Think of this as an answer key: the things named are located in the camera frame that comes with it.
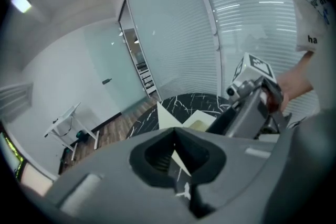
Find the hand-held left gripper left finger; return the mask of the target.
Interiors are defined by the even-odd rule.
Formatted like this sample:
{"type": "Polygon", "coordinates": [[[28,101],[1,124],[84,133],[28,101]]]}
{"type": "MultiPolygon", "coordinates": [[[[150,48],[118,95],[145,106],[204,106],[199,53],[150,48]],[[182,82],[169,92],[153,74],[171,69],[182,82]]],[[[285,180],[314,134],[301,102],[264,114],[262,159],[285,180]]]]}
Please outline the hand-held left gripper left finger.
{"type": "Polygon", "coordinates": [[[46,198],[61,223],[195,223],[163,166],[199,141],[198,131],[175,127],[106,146],[61,175],[46,198]]]}

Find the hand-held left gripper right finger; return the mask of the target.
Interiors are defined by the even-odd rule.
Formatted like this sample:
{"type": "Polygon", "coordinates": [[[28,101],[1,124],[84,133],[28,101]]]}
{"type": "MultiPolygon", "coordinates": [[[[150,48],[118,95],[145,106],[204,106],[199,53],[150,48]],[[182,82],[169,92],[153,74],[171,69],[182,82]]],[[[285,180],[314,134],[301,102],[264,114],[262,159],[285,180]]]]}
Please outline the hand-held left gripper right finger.
{"type": "Polygon", "coordinates": [[[191,147],[189,212],[201,223],[334,223],[335,111],[276,143],[177,129],[191,147]]]}

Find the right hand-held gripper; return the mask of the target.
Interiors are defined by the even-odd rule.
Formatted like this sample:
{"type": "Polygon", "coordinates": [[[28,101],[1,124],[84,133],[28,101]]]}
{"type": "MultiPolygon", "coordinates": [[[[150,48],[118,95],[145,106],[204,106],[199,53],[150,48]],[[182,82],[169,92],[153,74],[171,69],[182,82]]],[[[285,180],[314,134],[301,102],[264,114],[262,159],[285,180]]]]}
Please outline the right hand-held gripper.
{"type": "Polygon", "coordinates": [[[225,110],[208,133],[254,139],[260,129],[262,134],[282,133],[292,118],[291,112],[284,116],[278,111],[284,98],[271,65],[250,53],[244,53],[237,64],[226,93],[238,105],[225,110]]]}

